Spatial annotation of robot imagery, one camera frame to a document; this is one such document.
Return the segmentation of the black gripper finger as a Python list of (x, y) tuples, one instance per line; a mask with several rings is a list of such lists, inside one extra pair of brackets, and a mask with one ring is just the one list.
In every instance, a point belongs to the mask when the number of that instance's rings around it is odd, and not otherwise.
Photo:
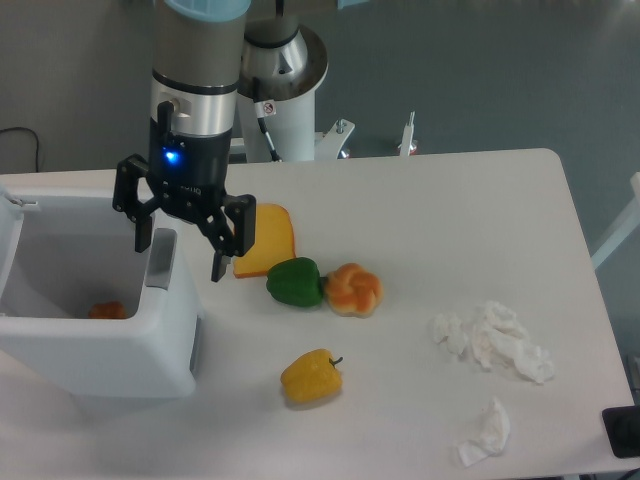
[(141, 202), (138, 197), (139, 181), (145, 179), (148, 172), (147, 162), (138, 154), (121, 160), (116, 167), (112, 207), (134, 224), (134, 250), (137, 253), (144, 252), (152, 240), (152, 213), (156, 210), (156, 200)]
[(211, 280), (218, 282), (231, 260), (246, 255), (255, 243), (256, 198), (250, 194), (211, 197), (198, 213), (198, 228), (214, 250)]

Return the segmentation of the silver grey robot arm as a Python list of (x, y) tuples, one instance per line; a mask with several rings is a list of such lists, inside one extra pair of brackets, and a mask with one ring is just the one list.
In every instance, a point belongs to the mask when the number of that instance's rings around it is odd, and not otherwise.
[(162, 211), (196, 225), (214, 249), (211, 278), (246, 254), (256, 201), (225, 187), (232, 130), (251, 162), (315, 156), (315, 92), (328, 70), (320, 38), (299, 21), (323, 1), (158, 1), (154, 5), (149, 154), (116, 168), (115, 210), (135, 249)]

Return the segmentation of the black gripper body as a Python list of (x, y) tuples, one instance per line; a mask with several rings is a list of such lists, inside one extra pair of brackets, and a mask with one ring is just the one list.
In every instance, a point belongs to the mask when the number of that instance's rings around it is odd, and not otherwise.
[(213, 224), (223, 216), (231, 132), (213, 136), (180, 132), (176, 103), (163, 101), (151, 122), (147, 183), (159, 208), (191, 224)]

